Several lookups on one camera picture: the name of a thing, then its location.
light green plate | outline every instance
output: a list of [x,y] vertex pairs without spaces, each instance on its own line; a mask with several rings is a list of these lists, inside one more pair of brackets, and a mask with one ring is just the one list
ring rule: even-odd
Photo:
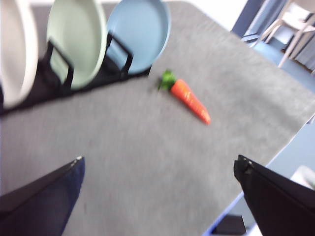
[[[100,3],[55,0],[47,26],[47,41],[50,39],[74,68],[71,89],[87,85],[99,71],[106,51],[106,18]],[[50,65],[63,83],[68,66],[56,50]]]

chair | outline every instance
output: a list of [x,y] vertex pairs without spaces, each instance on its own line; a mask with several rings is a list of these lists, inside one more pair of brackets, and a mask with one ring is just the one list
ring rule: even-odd
[[282,8],[278,18],[267,28],[267,30],[259,37],[259,39],[251,45],[254,47],[260,41],[266,39],[266,43],[270,41],[280,26],[290,27],[295,31],[292,41],[289,43],[284,56],[282,57],[278,67],[281,68],[285,60],[289,57],[294,47],[298,44],[304,33],[315,31],[312,24],[315,22],[315,1],[313,0],[288,0]]

toy carrot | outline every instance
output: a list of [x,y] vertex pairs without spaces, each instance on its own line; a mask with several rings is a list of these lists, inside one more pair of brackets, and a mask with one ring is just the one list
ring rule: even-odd
[[211,119],[204,105],[192,93],[189,86],[182,79],[176,79],[175,75],[170,70],[163,73],[162,81],[158,89],[169,90],[171,93],[184,102],[202,121],[210,124]]

black dish rack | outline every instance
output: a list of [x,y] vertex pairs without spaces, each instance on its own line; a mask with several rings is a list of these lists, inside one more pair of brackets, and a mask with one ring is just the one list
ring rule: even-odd
[[[127,55],[125,65],[122,67],[122,69],[119,69],[117,65],[106,55],[107,49],[113,40]],[[68,65],[67,78],[63,84],[61,84],[59,77],[55,74],[50,66],[50,58],[53,50],[56,50],[56,52],[58,52],[61,58]],[[147,76],[150,73],[151,66],[140,73],[128,74],[133,60],[133,54],[117,37],[113,35],[113,33],[110,32],[107,35],[106,53],[100,70],[93,80],[81,89],[71,90],[70,88],[73,79],[74,68],[69,60],[64,56],[62,51],[57,47],[57,45],[55,45],[52,40],[49,40],[47,43],[47,51],[45,56],[38,61],[33,87],[27,98],[14,108],[5,109],[3,107],[2,89],[0,89],[0,98],[2,99],[0,104],[0,115],[5,115],[15,110],[26,109],[46,101],[69,97],[75,93],[87,92],[96,87],[112,84],[115,82],[126,81],[131,78]]]

gray table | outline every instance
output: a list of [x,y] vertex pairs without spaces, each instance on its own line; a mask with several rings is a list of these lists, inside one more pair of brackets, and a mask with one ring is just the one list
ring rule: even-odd
[[[109,15],[113,5],[106,5]],[[148,78],[1,119],[1,192],[86,157],[65,236],[199,236],[241,191],[239,153],[266,164],[315,112],[315,97],[188,3]],[[40,50],[48,9],[36,8]],[[208,108],[205,126],[157,91],[171,68]]]

